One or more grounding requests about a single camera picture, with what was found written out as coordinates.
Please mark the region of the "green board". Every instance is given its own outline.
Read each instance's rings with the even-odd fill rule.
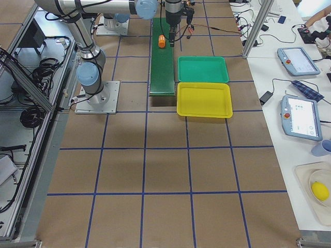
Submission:
[[[159,48],[159,36],[162,34],[160,18],[153,18],[152,34],[152,58],[151,58],[151,80],[149,83],[150,96],[174,96],[174,60],[173,49],[169,42],[165,41],[165,48]],[[164,34],[167,35],[169,25],[162,18]]]

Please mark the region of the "yellow fruit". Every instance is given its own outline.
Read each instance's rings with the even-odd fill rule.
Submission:
[[[314,182],[311,185],[311,190],[318,200],[326,200],[329,198],[329,190],[321,182]]]

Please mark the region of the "orange object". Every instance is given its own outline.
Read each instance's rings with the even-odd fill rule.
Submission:
[[[164,48],[166,46],[166,38],[164,35],[159,36],[159,48]]]

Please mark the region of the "beige tray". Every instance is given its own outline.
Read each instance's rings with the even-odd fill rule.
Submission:
[[[295,173],[298,177],[303,191],[305,192],[308,202],[310,203],[312,209],[314,210],[314,213],[316,214],[317,219],[320,221],[321,224],[331,226],[331,208],[320,204],[310,191],[309,177],[313,172],[320,169],[327,169],[331,171],[331,164],[327,162],[318,162],[300,165],[295,168]]]

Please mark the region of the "white desk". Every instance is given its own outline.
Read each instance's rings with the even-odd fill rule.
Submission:
[[[250,58],[277,58],[277,49],[278,48],[286,48],[286,47],[304,47],[308,55],[313,60],[321,59],[322,56],[318,49],[316,48],[315,44],[304,44],[302,41],[302,38],[300,37],[300,34],[298,33],[297,29],[300,26],[296,26],[293,28],[293,31],[296,33],[296,37],[294,33],[292,32],[292,26],[297,24],[304,24],[304,21],[298,14],[295,5],[292,1],[289,0],[277,0],[277,3],[281,6],[281,15],[286,16],[286,20],[284,24],[278,23],[278,17],[267,18],[267,23],[265,23],[269,29],[265,31],[260,31],[257,37],[258,43],[262,43],[262,40],[260,39],[260,35],[274,35],[281,41],[287,41],[287,42],[293,42],[294,43],[283,43],[278,41],[272,36],[262,36],[263,43],[261,45],[258,45],[257,47],[254,47],[251,49],[248,57]],[[231,4],[232,6],[241,6],[239,4]],[[247,11],[245,13],[242,13],[240,17],[244,17],[248,23],[252,23],[252,17],[253,21],[257,17],[258,11],[260,9],[260,4],[258,0],[252,0],[250,4],[246,4],[241,7],[232,7],[232,11],[245,11],[248,9],[252,9],[252,11]]]
[[[331,101],[331,83],[325,75],[327,72],[330,72],[331,60],[323,60],[317,63],[321,70],[320,75],[305,77],[290,76],[280,60],[276,58],[248,58],[248,63],[259,97],[267,90],[272,91],[272,79],[278,78],[284,80],[306,80],[315,83],[319,86],[320,93],[325,96],[325,99]],[[320,161],[331,162],[331,156],[315,157],[310,153],[310,150],[317,142],[285,135],[280,119],[280,100],[285,95],[285,90],[289,94],[303,96],[290,82],[276,81],[274,95],[264,104],[262,109],[293,211],[300,230],[331,231],[331,226],[324,226],[318,222],[294,172],[295,167],[298,165]],[[318,103],[321,120],[331,121],[330,108],[331,105],[324,101]],[[322,134],[324,139],[331,138],[330,124],[322,125]]]

